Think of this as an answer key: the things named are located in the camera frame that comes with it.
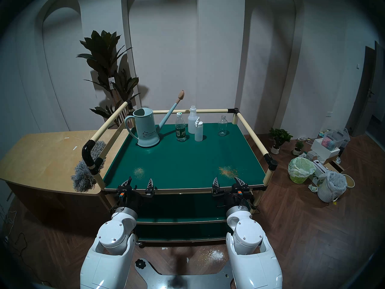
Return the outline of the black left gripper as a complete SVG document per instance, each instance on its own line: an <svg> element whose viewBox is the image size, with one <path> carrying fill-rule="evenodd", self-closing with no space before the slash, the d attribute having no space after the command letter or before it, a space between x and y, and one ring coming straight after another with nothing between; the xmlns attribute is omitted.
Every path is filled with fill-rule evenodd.
<svg viewBox="0 0 385 289"><path fill-rule="evenodd" d="M131 186L132 177L130 176L128 180L124 181L121 185L118 186L116 193L119 194L118 201L116 203L117 207L127 207L130 209L140 209L144 203L149 203L153 201L155 192L154 192L154 183L152 178L150 178L145 195L141 195L138 192L134 191Z"/></svg>

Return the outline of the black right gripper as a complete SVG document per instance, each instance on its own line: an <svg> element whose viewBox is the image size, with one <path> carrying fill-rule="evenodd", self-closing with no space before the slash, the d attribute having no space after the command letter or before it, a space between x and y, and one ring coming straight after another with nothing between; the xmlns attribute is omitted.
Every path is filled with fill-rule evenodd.
<svg viewBox="0 0 385 289"><path fill-rule="evenodd" d="M213 198L217 201L217 208L231 208L233 206L248 206L253 202L253 194L247 183L234 177L236 185L232 185L231 190L221 189L217 177L213 180Z"/></svg>

